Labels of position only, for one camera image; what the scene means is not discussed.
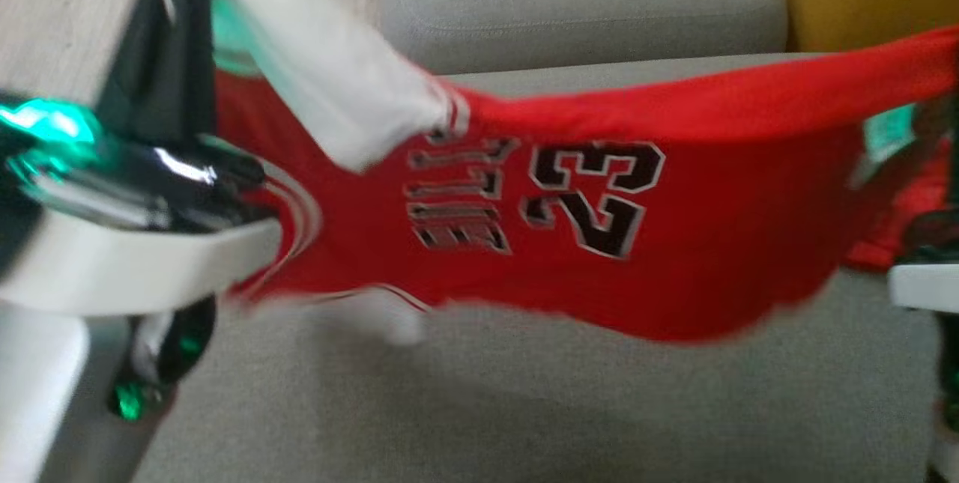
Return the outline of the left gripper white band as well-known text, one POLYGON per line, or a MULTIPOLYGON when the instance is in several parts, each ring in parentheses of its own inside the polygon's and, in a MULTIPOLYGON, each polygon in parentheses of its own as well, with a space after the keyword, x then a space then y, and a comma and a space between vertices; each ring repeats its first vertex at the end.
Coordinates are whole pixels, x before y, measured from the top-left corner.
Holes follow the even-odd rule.
MULTIPOLYGON (((211 0, 174 0, 178 134, 216 130, 211 0)), ((144 143, 177 135, 163 61, 172 21, 164 0, 135 0, 98 100, 106 131, 144 143)), ((274 260, 272 219, 213 234, 123 231, 44 216, 2 279, 2 301, 63 315, 152 315, 240 284, 274 260)))

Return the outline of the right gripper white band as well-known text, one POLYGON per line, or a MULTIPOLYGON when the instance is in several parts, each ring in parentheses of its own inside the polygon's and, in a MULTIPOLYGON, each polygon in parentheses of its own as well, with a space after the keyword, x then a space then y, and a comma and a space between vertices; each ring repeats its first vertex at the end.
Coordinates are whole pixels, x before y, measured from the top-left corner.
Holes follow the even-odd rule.
POLYGON ((888 274, 894 306, 956 315, 958 264, 899 264, 888 274))

